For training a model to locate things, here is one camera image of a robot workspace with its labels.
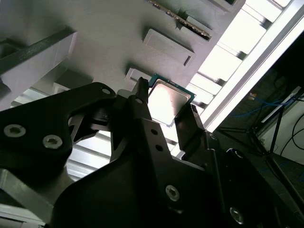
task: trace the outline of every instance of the black cable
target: black cable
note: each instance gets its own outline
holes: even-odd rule
[[[297,132],[294,134],[294,137],[295,137],[297,134],[299,134],[300,132],[302,132],[302,131],[304,131],[304,128],[301,129],[301,130],[299,130],[299,131],[297,131]],[[287,141],[287,143],[286,143],[285,146],[283,147],[283,150],[281,151],[280,156],[282,156],[284,149],[286,148],[286,146],[289,144],[289,142],[290,142],[291,140],[292,140],[292,137]]]
[[[304,114],[301,115],[300,118],[295,122],[294,127],[293,127],[293,134],[292,134],[291,138],[293,139],[294,145],[295,145],[297,148],[299,148],[300,150],[303,150],[303,151],[304,151],[304,148],[303,148],[303,147],[300,147],[299,145],[297,145],[297,144],[295,143],[295,139],[294,139],[294,136],[295,136],[295,127],[296,127],[296,125],[298,124],[298,122],[302,119],[303,116],[304,116]]]

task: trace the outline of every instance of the blue cable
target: blue cable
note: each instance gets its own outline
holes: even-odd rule
[[[282,100],[279,100],[279,101],[274,101],[273,103],[271,103],[271,104],[276,104],[277,102],[281,102]],[[267,104],[267,105],[264,105],[263,107],[259,107],[259,108],[257,108],[257,109],[255,109],[255,110],[252,110],[252,111],[250,111],[250,112],[248,112],[248,113],[244,113],[244,114],[240,114],[240,115],[233,115],[233,114],[231,114],[231,115],[229,115],[229,116],[233,116],[233,117],[242,117],[242,116],[248,116],[248,115],[250,115],[250,114],[252,114],[252,113],[254,113],[254,112],[256,112],[256,111],[258,111],[258,110],[260,110],[260,109],[262,109],[262,108],[264,108],[264,107],[268,107],[268,106],[270,106],[269,104]]]
[[[252,96],[252,95],[250,95],[250,96],[253,97],[255,100],[261,102],[261,103],[264,103],[264,104],[266,104],[266,105],[271,105],[271,106],[288,105],[288,104],[290,104],[291,102],[294,101],[294,98],[293,98],[293,99],[287,101],[286,103],[283,103],[283,104],[276,104],[276,103],[279,102],[279,101],[275,101],[275,102],[270,103],[270,102],[266,102],[266,101],[264,101],[264,100],[262,100],[262,99],[260,99],[260,98],[258,98],[258,97],[254,97],[254,96]]]
[[[250,114],[252,114],[252,113],[254,113],[254,112],[256,112],[256,111],[258,111],[258,110],[260,110],[260,109],[262,109],[262,108],[264,108],[264,107],[267,107],[267,106],[268,106],[268,105],[265,105],[265,106],[263,106],[263,107],[257,108],[257,109],[255,109],[255,110],[252,110],[251,112],[244,113],[244,114],[241,114],[241,115],[233,115],[233,114],[231,114],[231,115],[229,115],[229,116],[233,116],[233,117],[248,116],[248,115],[250,115]]]
[[[282,100],[278,100],[278,101],[274,101],[274,102],[270,103],[270,102],[263,101],[263,100],[261,100],[261,99],[258,98],[258,97],[254,97],[254,96],[252,96],[252,95],[250,95],[250,96],[253,97],[254,99],[256,99],[257,101],[262,102],[262,103],[264,103],[264,104],[266,104],[266,105],[265,105],[265,106],[262,106],[262,107],[260,107],[260,108],[257,108],[257,109],[255,109],[255,110],[252,110],[252,111],[250,111],[250,112],[248,112],[248,113],[244,113],[244,114],[240,114],[240,115],[233,115],[233,114],[230,114],[229,116],[233,116],[233,117],[248,116],[248,115],[251,115],[252,113],[254,113],[254,112],[256,112],[256,111],[258,111],[258,110],[264,108],[264,107],[267,107],[267,106],[279,106],[279,105],[289,105],[289,104],[291,104],[294,100],[299,99],[299,98],[302,98],[302,97],[292,97],[289,101],[287,101],[287,102],[285,102],[285,103],[283,103],[283,104],[277,104],[278,102],[281,102]]]

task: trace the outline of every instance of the black metal bracket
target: black metal bracket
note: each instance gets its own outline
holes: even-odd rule
[[[265,180],[241,152],[220,148],[192,105],[175,119],[185,156],[174,159],[147,102],[148,81],[140,78],[123,95],[93,83],[1,112],[0,178],[9,174],[15,188],[0,187],[56,228],[157,226],[156,217],[175,227],[273,227],[274,206],[284,224],[293,218],[257,187]],[[63,170],[72,145],[98,130],[111,132],[111,162],[71,184]]]

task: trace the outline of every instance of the screw head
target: screw head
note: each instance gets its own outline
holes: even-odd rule
[[[143,102],[141,101],[141,99],[136,98],[135,101],[137,101],[138,103],[142,104]]]
[[[176,187],[174,187],[172,185],[167,185],[166,194],[169,197],[169,199],[171,199],[174,202],[176,202],[180,199],[179,191],[176,189]]]
[[[45,148],[58,149],[63,142],[59,136],[50,134],[43,138],[42,143]]]
[[[21,136],[24,136],[26,133],[26,130],[24,127],[22,127],[19,124],[10,124],[7,125],[4,129],[4,134],[9,138],[19,138]]]
[[[240,225],[244,224],[244,218],[241,215],[241,213],[234,207],[230,208],[230,214],[232,216],[232,218]]]
[[[101,91],[104,92],[105,94],[110,94],[111,93],[111,91],[108,90],[108,89],[102,89]]]

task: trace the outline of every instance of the hole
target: hole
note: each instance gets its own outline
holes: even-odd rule
[[[162,147],[162,146],[156,145],[155,147],[156,147],[156,149],[157,149],[158,151],[163,151],[163,147]]]
[[[176,196],[176,191],[174,189],[169,189],[169,193],[172,195],[172,196]]]
[[[235,0],[225,0],[227,3],[229,3],[230,5],[233,5]]]
[[[48,139],[47,142],[52,145],[56,145],[58,143],[56,139]]]
[[[21,132],[21,130],[17,127],[12,127],[12,128],[10,128],[9,132],[12,134],[19,134]]]
[[[105,94],[110,94],[110,93],[111,93],[110,90],[108,90],[108,89],[102,89],[102,91],[103,91]]]
[[[152,134],[158,135],[157,130],[151,129]]]

